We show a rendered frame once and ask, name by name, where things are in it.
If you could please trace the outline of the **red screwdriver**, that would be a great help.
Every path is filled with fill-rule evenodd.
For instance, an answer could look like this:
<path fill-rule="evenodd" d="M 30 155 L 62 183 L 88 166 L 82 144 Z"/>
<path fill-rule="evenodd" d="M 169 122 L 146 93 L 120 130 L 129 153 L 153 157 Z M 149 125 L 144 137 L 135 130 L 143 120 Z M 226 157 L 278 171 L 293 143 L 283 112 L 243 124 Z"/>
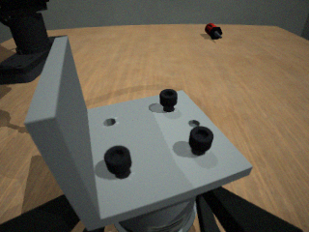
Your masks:
<path fill-rule="evenodd" d="M 220 27 L 216 27 L 214 24 L 209 23 L 205 27 L 205 31 L 208 35 L 211 36 L 212 40 L 222 39 L 222 31 Z M 218 38 L 219 37 L 219 38 Z"/>

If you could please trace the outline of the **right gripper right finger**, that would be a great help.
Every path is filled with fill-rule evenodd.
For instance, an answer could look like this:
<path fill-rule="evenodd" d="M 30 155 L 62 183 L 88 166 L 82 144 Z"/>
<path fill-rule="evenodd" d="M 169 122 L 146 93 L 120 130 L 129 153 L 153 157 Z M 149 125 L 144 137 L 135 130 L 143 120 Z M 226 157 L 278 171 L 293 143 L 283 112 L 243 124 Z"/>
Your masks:
<path fill-rule="evenodd" d="M 223 187 L 197 195 L 195 201 L 200 232 L 220 232 L 214 216 L 225 232 L 303 232 Z"/>

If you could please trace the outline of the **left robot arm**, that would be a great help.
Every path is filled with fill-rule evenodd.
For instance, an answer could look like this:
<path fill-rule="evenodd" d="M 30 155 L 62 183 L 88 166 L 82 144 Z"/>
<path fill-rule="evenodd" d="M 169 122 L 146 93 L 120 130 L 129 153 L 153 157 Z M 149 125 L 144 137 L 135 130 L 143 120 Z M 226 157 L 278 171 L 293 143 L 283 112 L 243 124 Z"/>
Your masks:
<path fill-rule="evenodd" d="M 47 35 L 42 13 L 37 13 L 47 10 L 46 2 L 0 0 L 0 18 L 7 19 L 17 47 L 14 55 L 0 63 L 0 75 L 30 72 L 47 58 L 55 38 L 63 37 Z"/>

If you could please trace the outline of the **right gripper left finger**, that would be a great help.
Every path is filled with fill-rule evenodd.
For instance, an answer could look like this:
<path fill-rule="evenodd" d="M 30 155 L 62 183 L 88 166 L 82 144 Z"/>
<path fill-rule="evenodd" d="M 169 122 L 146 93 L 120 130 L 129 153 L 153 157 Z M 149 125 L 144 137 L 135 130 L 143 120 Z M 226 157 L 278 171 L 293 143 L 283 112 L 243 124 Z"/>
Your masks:
<path fill-rule="evenodd" d="M 0 224 L 0 232 L 71 232 L 80 218 L 63 194 Z"/>

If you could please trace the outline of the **dark grey cylinder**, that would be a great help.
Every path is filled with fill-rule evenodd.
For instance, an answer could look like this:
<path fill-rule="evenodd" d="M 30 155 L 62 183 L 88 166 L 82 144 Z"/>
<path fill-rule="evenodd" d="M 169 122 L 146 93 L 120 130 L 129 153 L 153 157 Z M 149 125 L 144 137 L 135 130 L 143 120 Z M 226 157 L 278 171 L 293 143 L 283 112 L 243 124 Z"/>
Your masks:
<path fill-rule="evenodd" d="M 196 196 L 114 224 L 118 232 L 188 232 L 196 218 Z M 194 205 L 195 204 L 195 205 Z"/>

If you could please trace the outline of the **black socket-head screw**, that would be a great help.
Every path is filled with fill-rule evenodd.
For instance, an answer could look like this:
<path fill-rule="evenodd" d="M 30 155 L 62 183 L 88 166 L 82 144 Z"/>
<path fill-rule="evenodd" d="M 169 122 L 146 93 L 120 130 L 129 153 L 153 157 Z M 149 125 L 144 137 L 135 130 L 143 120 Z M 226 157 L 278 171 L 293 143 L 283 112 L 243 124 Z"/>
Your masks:
<path fill-rule="evenodd" d="M 193 155 L 202 156 L 211 148 L 213 133 L 210 129 L 199 126 L 190 131 L 188 144 Z"/>
<path fill-rule="evenodd" d="M 127 147 L 117 145 L 109 148 L 104 154 L 104 161 L 108 171 L 115 174 L 116 178 L 128 177 L 132 161 Z"/>
<path fill-rule="evenodd" d="M 173 112 L 178 101 L 178 93 L 172 89 L 165 89 L 159 93 L 159 102 L 165 112 Z"/>

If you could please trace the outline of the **grey l-shaped metal bracket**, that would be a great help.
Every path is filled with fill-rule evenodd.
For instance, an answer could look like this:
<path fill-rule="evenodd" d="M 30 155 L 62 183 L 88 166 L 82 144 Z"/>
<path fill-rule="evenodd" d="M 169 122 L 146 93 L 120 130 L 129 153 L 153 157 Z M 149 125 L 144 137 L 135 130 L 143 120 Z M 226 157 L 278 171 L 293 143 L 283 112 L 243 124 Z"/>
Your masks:
<path fill-rule="evenodd" d="M 69 37 L 55 38 L 24 126 L 87 231 L 175 204 L 248 176 L 252 164 L 183 91 L 173 112 L 159 95 L 87 109 Z M 213 133 L 193 155 L 196 124 Z M 127 178 L 108 171 L 105 152 L 129 149 Z"/>

